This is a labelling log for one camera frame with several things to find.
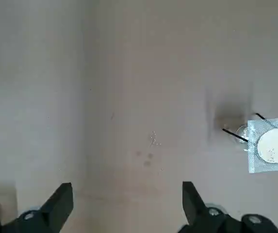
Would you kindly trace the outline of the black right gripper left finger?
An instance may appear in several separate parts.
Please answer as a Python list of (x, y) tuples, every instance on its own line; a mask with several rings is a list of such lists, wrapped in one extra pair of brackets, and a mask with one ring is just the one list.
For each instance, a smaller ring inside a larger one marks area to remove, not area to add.
[(38, 209), (2, 225), (0, 233), (59, 233), (73, 211), (73, 188), (62, 183)]

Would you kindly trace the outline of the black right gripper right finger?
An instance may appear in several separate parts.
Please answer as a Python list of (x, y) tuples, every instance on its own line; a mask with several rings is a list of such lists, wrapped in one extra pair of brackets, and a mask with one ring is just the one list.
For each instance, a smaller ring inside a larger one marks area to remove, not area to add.
[(236, 220), (206, 206), (192, 182), (182, 183), (182, 207), (188, 223), (180, 233), (278, 233), (278, 227), (264, 216), (246, 214)]

